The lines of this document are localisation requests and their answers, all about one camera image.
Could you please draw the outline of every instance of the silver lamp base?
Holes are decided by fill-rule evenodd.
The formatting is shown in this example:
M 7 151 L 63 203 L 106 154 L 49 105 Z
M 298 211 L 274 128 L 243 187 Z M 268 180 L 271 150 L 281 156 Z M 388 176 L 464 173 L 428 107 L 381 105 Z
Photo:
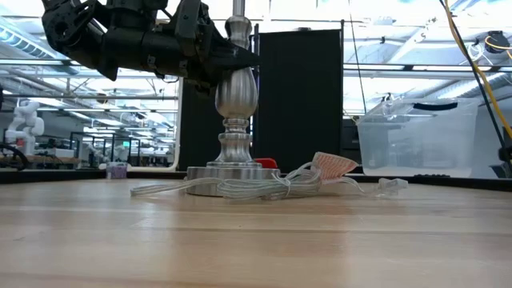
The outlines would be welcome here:
M 220 178 L 239 180 L 266 180 L 280 175 L 279 169 L 263 169 L 250 167 L 189 167 L 186 171 L 187 180 L 198 178 Z M 187 188 L 186 192 L 193 195 L 221 197 L 217 185 L 205 184 Z

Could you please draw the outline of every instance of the white robot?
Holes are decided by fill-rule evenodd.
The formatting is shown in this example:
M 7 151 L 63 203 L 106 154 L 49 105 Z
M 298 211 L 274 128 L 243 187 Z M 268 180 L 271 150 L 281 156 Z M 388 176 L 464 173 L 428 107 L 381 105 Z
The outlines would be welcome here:
M 22 102 L 20 107 L 14 108 L 14 120 L 6 131 L 7 143 L 16 143 L 16 139 L 21 138 L 25 145 L 21 151 L 24 155 L 34 155 L 35 136 L 41 136 L 45 131 L 45 122 L 38 117 L 38 102 Z M 22 131 L 16 129 L 25 124 Z

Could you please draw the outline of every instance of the plastic storage bin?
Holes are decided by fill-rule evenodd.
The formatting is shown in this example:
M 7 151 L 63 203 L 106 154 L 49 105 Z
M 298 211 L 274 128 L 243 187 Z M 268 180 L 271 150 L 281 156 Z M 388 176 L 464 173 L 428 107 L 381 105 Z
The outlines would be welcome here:
M 364 174 L 471 174 L 478 99 L 382 102 L 358 121 Z

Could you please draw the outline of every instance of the table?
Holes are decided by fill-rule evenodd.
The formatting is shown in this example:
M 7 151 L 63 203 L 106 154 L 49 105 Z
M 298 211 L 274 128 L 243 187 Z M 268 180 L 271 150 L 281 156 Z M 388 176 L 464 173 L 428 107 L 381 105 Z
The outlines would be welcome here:
M 512 194 L 229 203 L 166 181 L 0 186 L 0 287 L 510 287 Z

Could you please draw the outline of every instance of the wooden table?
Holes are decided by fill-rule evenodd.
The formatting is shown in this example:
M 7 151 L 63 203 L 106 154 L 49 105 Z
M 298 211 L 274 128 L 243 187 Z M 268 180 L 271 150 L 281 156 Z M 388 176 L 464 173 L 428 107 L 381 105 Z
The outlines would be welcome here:
M 129 197 L 157 182 L 0 186 L 0 287 L 512 286 L 509 193 Z

